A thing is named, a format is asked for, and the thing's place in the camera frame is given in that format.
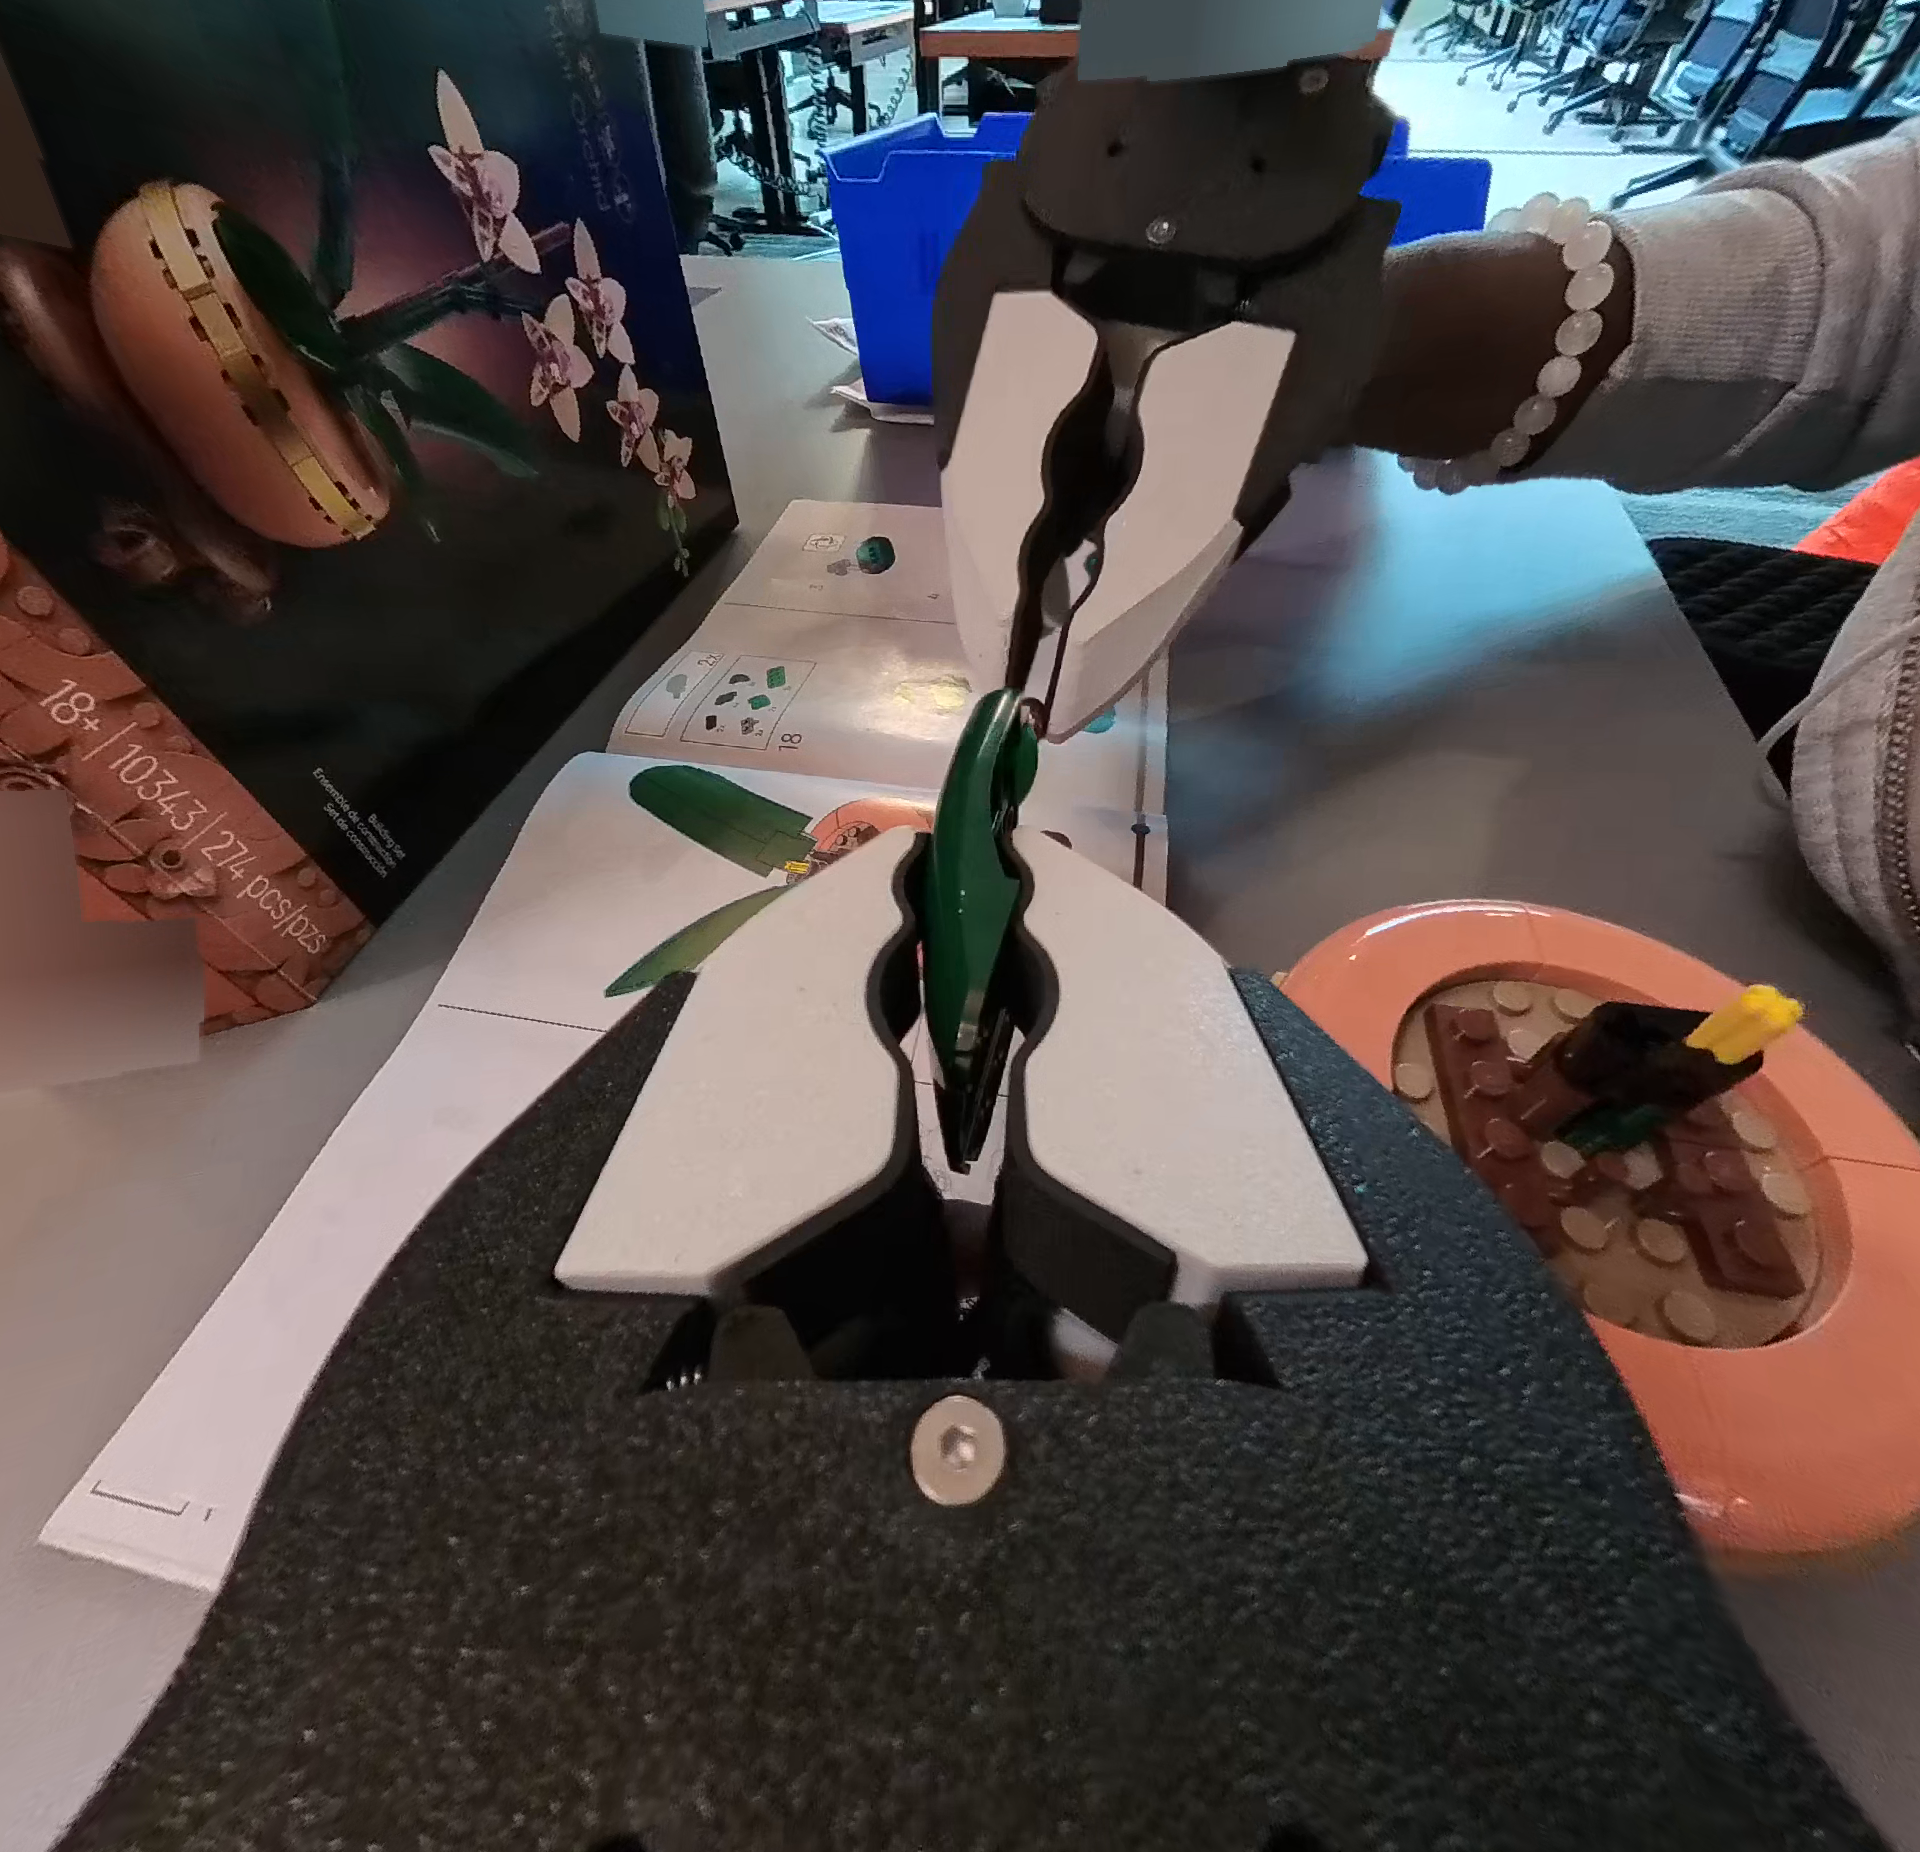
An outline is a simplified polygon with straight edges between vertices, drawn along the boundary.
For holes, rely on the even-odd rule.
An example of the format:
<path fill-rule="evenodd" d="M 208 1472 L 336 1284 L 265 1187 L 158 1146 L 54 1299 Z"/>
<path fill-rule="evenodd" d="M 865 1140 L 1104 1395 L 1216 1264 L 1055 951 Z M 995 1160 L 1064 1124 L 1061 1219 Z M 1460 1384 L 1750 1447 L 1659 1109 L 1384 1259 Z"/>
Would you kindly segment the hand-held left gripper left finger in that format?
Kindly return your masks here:
<path fill-rule="evenodd" d="M 940 1250 L 903 1054 L 923 845 L 881 832 L 708 958 L 559 1250 L 564 1287 L 731 1299 L 818 1271 L 804 1296 L 841 1306 Z"/>

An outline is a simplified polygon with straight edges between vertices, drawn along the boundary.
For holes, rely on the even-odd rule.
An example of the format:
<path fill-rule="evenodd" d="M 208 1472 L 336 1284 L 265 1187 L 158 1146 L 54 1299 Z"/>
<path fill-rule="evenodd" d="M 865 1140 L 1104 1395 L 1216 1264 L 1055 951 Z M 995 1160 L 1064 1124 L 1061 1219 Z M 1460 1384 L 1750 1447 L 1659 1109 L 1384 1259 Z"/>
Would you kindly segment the pink toy flower pot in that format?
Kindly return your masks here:
<path fill-rule="evenodd" d="M 1794 996 L 1543 905 L 1355 919 L 1278 990 L 1492 1194 L 1592 1328 L 1717 1555 L 1915 1529 L 1915 1133 Z M 1749 1014 L 1755 1059 L 1641 1144 L 1558 1133 L 1561 1044 L 1609 1002 Z"/>

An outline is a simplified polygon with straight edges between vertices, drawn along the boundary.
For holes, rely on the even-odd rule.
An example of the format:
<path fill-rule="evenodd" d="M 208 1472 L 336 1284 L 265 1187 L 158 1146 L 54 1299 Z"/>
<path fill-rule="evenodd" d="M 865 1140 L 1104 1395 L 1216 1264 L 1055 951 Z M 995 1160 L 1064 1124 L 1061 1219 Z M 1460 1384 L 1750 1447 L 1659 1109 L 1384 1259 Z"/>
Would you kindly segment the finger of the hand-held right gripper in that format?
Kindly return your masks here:
<path fill-rule="evenodd" d="M 1165 345 L 1125 401 L 1125 484 L 1091 543 L 1098 568 L 1062 628 L 1048 739 L 1114 705 L 1212 588 L 1243 537 L 1246 480 L 1298 333 L 1248 322 Z"/>
<path fill-rule="evenodd" d="M 977 690 L 1111 690 L 1089 584 L 1066 568 L 1098 539 L 1111 366 L 1098 328 L 1048 290 L 989 302 L 941 470 L 960 645 Z"/>

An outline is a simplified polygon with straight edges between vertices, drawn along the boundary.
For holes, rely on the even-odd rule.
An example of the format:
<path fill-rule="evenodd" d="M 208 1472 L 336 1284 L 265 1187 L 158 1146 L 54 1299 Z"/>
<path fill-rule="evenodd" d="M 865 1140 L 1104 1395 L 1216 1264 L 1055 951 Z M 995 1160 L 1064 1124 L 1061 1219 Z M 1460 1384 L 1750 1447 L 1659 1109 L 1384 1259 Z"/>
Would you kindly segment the black mesh chair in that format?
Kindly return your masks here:
<path fill-rule="evenodd" d="M 1808 697 L 1879 574 L 1867 562 L 1715 539 L 1654 539 L 1647 549 L 1755 737 Z"/>

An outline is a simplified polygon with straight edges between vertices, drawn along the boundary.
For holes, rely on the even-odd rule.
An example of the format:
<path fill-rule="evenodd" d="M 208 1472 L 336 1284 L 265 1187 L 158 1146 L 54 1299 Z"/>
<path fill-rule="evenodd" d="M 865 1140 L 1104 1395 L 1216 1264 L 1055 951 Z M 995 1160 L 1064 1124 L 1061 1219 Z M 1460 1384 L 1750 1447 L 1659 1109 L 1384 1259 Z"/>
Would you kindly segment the orange cloth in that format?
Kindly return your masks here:
<path fill-rule="evenodd" d="M 1817 557 L 1883 567 L 1915 521 L 1917 475 L 1920 464 L 1912 459 L 1874 477 L 1794 549 Z"/>

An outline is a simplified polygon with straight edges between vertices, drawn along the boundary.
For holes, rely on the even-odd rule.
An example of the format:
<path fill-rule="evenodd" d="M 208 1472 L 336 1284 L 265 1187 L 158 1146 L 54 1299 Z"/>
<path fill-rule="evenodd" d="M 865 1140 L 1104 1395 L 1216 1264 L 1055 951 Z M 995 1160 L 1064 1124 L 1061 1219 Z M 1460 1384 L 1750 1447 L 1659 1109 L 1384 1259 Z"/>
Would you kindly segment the person's right forearm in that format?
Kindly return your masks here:
<path fill-rule="evenodd" d="M 1626 349 L 1527 470 L 1828 491 L 1917 455 L 1917 123 L 1619 225 Z"/>

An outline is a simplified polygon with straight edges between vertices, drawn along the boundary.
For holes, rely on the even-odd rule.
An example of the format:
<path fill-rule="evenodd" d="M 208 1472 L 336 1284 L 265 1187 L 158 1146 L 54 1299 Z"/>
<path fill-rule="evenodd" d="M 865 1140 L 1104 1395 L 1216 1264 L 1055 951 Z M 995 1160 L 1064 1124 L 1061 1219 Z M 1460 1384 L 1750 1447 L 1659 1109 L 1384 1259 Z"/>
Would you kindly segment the row of black office chairs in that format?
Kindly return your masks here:
<path fill-rule="evenodd" d="M 1636 206 L 1917 112 L 1917 0 L 1409 0 L 1377 86 L 1491 211 Z"/>

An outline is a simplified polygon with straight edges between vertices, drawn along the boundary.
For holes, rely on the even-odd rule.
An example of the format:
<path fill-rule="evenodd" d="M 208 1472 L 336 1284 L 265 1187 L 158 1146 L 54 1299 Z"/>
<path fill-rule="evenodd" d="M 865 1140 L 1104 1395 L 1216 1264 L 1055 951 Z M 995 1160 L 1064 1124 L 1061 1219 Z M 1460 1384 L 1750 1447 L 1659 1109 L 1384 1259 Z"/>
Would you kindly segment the loose white paper sheets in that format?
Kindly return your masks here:
<path fill-rule="evenodd" d="M 933 410 L 925 403 L 915 401 L 897 401 L 897 399 L 873 399 L 867 390 L 865 374 L 859 371 L 859 352 L 857 339 L 852 317 L 834 316 L 834 317 L 814 317 L 809 326 L 825 338 L 837 355 L 847 358 L 854 366 L 849 378 L 837 380 L 830 387 L 830 394 L 837 399 L 842 406 L 849 406 L 854 412 L 893 426 L 933 426 Z"/>

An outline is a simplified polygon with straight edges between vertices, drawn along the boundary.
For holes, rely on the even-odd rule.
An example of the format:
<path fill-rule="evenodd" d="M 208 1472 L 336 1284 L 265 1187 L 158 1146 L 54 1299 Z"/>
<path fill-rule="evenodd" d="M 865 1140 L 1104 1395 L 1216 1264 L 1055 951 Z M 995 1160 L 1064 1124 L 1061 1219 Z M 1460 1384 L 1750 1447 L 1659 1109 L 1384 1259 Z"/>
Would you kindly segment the orchid print toy box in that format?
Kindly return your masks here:
<path fill-rule="evenodd" d="M 736 524 L 642 0 L 2 0 L 5 793 L 318 1004 Z"/>

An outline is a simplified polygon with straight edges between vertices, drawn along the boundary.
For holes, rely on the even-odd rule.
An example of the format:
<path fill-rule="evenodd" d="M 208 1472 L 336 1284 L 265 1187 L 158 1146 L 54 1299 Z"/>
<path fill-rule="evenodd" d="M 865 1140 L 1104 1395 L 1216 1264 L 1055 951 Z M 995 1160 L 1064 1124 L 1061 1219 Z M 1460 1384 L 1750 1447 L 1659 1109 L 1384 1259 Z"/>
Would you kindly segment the person's right hand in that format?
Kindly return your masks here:
<path fill-rule="evenodd" d="M 1568 282 L 1561 249 L 1534 233 L 1389 249 L 1380 350 L 1348 443 L 1434 464 L 1489 447 L 1557 355 Z"/>

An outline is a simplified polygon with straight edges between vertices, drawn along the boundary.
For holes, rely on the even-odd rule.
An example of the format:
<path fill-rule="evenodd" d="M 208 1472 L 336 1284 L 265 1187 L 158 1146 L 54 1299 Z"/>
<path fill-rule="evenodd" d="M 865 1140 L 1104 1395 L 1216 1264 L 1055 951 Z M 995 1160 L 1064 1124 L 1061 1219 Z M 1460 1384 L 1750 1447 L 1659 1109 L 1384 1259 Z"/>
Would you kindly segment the person's grey sweater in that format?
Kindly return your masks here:
<path fill-rule="evenodd" d="M 1793 737 L 1797 843 L 1917 1013 L 1917 527 L 1859 598 Z"/>

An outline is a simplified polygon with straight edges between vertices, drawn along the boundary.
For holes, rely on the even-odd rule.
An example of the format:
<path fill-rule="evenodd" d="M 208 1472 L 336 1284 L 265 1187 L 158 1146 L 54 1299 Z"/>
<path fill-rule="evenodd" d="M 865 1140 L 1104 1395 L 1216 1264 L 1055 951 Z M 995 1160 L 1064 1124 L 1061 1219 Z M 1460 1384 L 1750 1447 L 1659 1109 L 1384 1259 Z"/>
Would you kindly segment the dark toy stem yellow tip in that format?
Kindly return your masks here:
<path fill-rule="evenodd" d="M 1601 1004 L 1554 1050 L 1554 1071 L 1579 1100 L 1550 1137 L 1585 1160 L 1647 1144 L 1764 1071 L 1766 1050 L 1804 1018 L 1805 1006 L 1767 984 L 1715 1013 Z"/>

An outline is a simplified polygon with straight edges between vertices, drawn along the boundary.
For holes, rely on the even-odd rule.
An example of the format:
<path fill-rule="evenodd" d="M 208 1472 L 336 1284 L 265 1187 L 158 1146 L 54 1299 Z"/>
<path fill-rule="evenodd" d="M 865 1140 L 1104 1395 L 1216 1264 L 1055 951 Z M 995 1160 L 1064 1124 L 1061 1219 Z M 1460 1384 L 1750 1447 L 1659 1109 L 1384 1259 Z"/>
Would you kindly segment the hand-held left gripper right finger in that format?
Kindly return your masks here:
<path fill-rule="evenodd" d="M 1005 1261 L 1062 1311 L 1360 1285 L 1355 1223 L 1229 964 L 1053 837 L 1015 851 L 1036 1022 L 1005 1082 Z"/>

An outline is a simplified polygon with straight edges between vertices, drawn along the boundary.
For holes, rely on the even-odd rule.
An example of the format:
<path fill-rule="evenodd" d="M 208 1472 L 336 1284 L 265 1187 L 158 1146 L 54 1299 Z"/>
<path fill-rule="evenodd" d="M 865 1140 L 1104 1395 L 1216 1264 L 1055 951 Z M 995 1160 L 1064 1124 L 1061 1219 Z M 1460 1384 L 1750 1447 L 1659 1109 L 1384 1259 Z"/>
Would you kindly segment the green toy leaf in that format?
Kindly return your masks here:
<path fill-rule="evenodd" d="M 1016 1035 L 1020 867 L 1009 848 L 1036 782 L 1039 731 L 1018 689 L 971 713 L 933 809 L 917 896 L 923 1018 L 949 1167 L 979 1160 Z"/>

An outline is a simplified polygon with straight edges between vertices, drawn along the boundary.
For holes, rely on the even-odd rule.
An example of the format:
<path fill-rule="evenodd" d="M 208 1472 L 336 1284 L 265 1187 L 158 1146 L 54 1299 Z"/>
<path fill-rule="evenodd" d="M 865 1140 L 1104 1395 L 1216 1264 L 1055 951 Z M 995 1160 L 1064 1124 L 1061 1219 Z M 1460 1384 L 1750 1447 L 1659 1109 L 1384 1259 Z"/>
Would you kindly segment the blue plastic bin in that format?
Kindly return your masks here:
<path fill-rule="evenodd" d="M 830 154 L 859 366 L 877 399 L 933 403 L 931 308 L 984 173 L 1016 157 L 1032 115 L 986 115 L 967 135 L 912 119 Z M 1386 157 L 1393 159 L 1397 123 Z"/>

